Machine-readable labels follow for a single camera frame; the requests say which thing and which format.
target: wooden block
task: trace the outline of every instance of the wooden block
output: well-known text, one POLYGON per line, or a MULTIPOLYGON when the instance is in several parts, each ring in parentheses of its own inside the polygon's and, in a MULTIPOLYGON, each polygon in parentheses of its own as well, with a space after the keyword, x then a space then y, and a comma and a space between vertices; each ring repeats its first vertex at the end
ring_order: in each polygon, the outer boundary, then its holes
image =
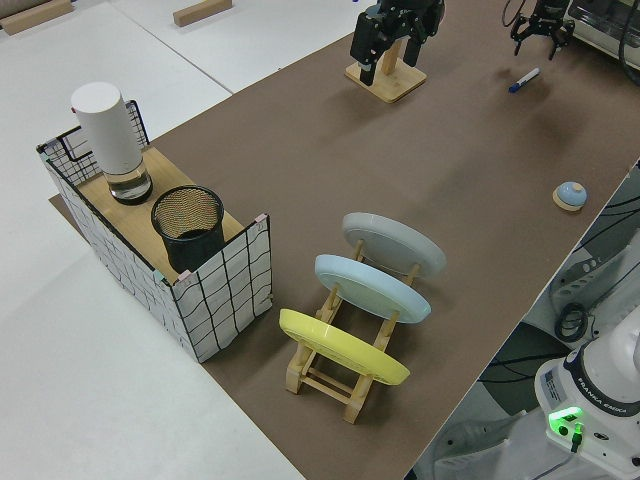
POLYGON ((401 59, 397 60, 395 68, 389 75, 385 75, 382 71, 376 71, 371 86, 360 81, 360 67, 357 62, 347 67, 345 75, 387 103, 400 100, 407 93, 422 85, 427 78, 426 74, 417 68, 410 67, 401 59))
MULTIPOLYGON (((145 166, 153 180, 153 191, 142 205, 123 205, 109 192, 104 175, 99 174, 79 185, 80 192, 98 209, 129 243, 156 268, 169 283, 174 283, 178 273, 171 268, 167 251, 160 235, 151 224, 153 204, 167 190, 193 182, 171 161, 153 147, 143 152, 145 166)), ((243 230, 242 225, 229 212, 222 218, 224 239, 229 241, 243 230)))
POLYGON ((51 0, 24 12, 1 19, 0 26, 7 34, 13 35, 72 11, 71 0, 51 0))
POLYGON ((173 12, 173 21, 179 27, 210 17, 232 7, 231 0, 204 0, 177 12, 173 12))

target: blue marker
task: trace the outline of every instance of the blue marker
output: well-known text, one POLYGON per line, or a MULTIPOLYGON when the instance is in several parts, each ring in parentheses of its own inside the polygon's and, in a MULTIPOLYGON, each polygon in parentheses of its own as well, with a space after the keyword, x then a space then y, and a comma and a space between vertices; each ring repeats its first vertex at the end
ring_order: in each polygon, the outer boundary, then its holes
POLYGON ((529 80, 531 80, 532 78, 536 77, 538 74, 540 73, 540 69, 538 67, 534 68, 533 70, 531 70, 529 73, 527 73, 524 77, 522 77, 520 80, 518 80, 516 83, 514 83, 513 85, 511 85, 509 87, 509 92, 510 93, 516 93, 518 90, 520 90, 529 80))

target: yellow plate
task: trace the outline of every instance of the yellow plate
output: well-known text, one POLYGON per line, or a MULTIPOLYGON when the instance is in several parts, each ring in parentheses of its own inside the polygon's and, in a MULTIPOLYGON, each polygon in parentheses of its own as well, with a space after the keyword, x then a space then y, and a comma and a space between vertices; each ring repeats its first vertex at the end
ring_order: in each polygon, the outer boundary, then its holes
POLYGON ((320 355, 380 383, 399 385, 409 376, 407 367, 373 345, 308 315, 282 309, 280 328, 320 355))

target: white cylinder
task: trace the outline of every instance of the white cylinder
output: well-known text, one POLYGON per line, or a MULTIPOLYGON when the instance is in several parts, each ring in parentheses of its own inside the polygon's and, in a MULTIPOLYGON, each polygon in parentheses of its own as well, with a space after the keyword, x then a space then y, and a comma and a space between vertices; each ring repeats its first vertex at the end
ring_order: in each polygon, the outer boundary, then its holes
POLYGON ((103 172, 121 175, 140 165, 141 149, 117 87, 106 82, 83 85, 71 95, 71 106, 103 172))

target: green light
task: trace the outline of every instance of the green light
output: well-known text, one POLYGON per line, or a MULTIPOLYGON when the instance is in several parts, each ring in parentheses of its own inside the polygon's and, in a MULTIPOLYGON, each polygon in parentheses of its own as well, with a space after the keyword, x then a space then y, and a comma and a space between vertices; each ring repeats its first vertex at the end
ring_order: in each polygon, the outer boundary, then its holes
POLYGON ((582 415, 582 409, 580 407, 568 407, 563 410, 558 410, 557 412, 552 412, 549 414, 549 421, 560 420, 565 417, 579 417, 582 415))
MULTIPOLYGON (((580 407, 564 408, 549 414, 549 426, 554 432, 560 433, 559 429, 565 421, 570 422, 581 416, 582 409, 580 407)), ((580 433, 580 430, 582 430, 582 425, 578 423, 576 425, 576 433, 580 433)))

